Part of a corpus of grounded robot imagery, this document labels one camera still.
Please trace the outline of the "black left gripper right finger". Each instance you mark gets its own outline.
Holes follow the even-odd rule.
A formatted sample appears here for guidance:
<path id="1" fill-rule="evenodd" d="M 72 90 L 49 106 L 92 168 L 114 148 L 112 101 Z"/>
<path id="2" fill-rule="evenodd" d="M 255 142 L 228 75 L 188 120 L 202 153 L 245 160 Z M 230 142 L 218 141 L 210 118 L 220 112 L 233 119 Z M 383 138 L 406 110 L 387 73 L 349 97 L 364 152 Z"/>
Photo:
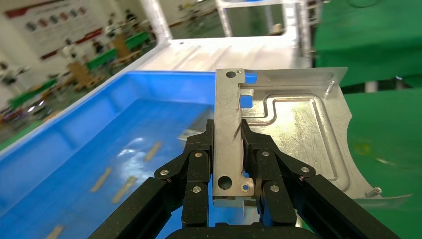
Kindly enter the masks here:
<path id="1" fill-rule="evenodd" d="M 260 221 L 289 226 L 301 217 L 321 239 L 395 239 L 397 235 L 309 165 L 282 153 L 272 137 L 242 120 L 243 166 L 253 179 Z"/>

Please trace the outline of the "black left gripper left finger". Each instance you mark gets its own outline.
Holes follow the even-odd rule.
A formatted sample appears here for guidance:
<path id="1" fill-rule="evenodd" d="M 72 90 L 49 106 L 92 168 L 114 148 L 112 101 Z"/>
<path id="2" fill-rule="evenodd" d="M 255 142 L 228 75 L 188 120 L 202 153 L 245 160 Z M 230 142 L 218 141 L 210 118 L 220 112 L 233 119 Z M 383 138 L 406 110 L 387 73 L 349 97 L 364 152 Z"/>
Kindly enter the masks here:
<path id="1" fill-rule="evenodd" d="M 187 138 L 182 154 L 158 168 L 89 237 L 154 239 L 173 211 L 183 208 L 183 227 L 208 226 L 214 121 Z"/>

